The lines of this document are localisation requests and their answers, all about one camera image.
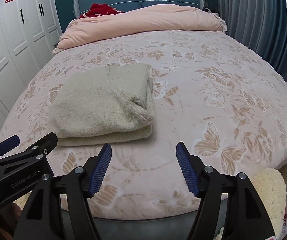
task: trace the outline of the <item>screw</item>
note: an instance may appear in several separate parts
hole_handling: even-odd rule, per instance
[[[206,166],[205,167],[205,172],[212,173],[213,171],[214,171],[213,167],[211,167],[211,166]]]
[[[246,175],[245,173],[243,173],[243,172],[239,173],[238,176],[239,176],[239,178],[241,178],[241,179],[247,178],[247,175]]]
[[[48,173],[46,173],[46,174],[43,174],[43,175],[41,176],[41,178],[42,178],[43,180],[47,180],[47,179],[50,178],[50,175],[49,175]]]
[[[82,173],[82,172],[83,172],[83,167],[75,168],[75,173]]]

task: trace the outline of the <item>folded towel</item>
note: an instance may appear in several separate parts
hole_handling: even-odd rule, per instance
[[[73,75],[61,88],[47,130],[58,145],[94,145],[147,138],[153,81],[145,64],[102,67]]]

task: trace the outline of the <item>robotic arm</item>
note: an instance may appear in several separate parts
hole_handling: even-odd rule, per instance
[[[1,142],[0,156],[19,142],[17,136]],[[106,143],[99,155],[89,158],[83,167],[54,177],[46,155],[56,145],[57,136],[49,133],[25,152],[0,159],[0,210],[33,189],[15,230],[7,221],[4,229],[8,229],[13,240],[66,240],[60,202],[60,195],[66,194],[75,240],[101,240],[87,198],[92,198],[101,187],[111,160],[111,146]],[[176,156],[189,191],[201,198],[187,240],[213,239],[222,193],[228,193],[223,240],[276,239],[266,209],[245,173],[220,174],[205,166],[199,157],[190,155],[183,142],[178,143]],[[0,240],[5,240],[1,233]]]

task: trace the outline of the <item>cabinet handle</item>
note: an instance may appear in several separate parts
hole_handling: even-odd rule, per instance
[[[22,9],[20,9],[20,14],[21,14],[22,23],[24,23],[23,14],[22,14]]]
[[[41,6],[39,4],[40,15],[42,16]]]
[[[45,15],[45,14],[44,14],[44,12],[43,12],[43,7],[42,7],[42,4],[41,4],[41,10],[42,10],[42,15]]]

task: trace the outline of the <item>red cloth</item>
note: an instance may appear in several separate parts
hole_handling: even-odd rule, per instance
[[[97,17],[101,15],[109,15],[109,14],[118,14],[123,13],[122,11],[117,11],[116,8],[112,8],[107,4],[96,4],[94,3],[90,10],[82,15],[80,15],[79,19],[86,17]]]

